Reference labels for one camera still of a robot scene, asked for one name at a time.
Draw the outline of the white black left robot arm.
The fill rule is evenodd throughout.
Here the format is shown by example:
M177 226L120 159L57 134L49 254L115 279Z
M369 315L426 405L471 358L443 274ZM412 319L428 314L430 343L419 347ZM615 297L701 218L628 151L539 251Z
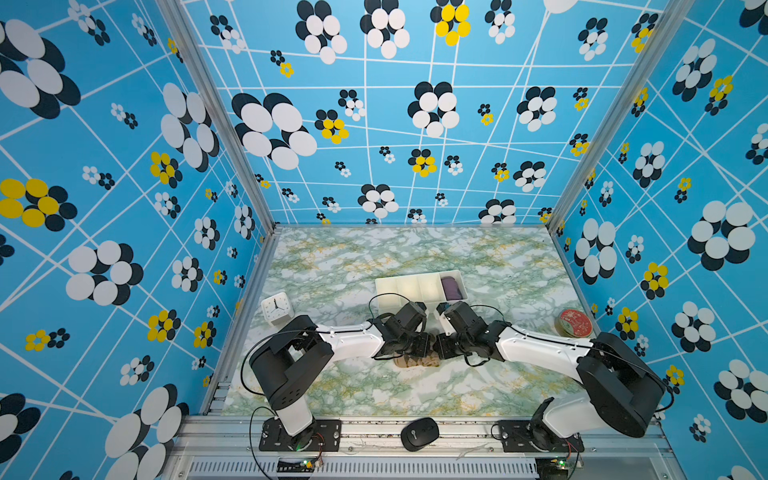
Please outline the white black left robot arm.
M314 433L315 417L305 394L326 367L357 358L425 357L430 339L426 322L426 305L414 301L343 328L322 326L300 315L255 345L242 368L253 373L285 433L296 440Z

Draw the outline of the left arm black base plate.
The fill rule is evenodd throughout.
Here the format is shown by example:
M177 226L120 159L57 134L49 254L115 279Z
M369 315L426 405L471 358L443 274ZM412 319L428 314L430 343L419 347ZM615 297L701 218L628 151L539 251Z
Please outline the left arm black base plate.
M285 430L278 418L262 424L258 449L263 452L337 452L342 422L337 419L315 419L295 436Z

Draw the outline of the beige argyle sock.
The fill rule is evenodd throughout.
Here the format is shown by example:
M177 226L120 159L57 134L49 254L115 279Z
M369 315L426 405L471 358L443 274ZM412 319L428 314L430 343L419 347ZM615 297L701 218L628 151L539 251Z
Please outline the beige argyle sock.
M393 360L394 364L398 368L415 368L426 367L436 368L440 366L440 359L435 355L429 355L427 357L415 357L411 355L403 355Z

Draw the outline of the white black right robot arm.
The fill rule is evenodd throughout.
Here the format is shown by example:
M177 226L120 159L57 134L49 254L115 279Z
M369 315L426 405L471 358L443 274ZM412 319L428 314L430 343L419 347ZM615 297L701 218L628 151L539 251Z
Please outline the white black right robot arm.
M503 320L487 323L463 301L443 302L436 311L446 330L434 344L440 358L476 355L526 363L579 383L579 392L547 398L532 415L529 431L540 449L556 438L602 428L641 438L667 392L658 375L614 334L567 339L529 332Z

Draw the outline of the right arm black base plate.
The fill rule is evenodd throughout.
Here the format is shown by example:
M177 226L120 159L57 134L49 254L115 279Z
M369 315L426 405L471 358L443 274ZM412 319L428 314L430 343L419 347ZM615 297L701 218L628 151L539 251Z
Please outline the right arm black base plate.
M500 420L491 427L491 435L505 453L576 454L585 450L578 435L560 438L545 428L531 427L528 420Z

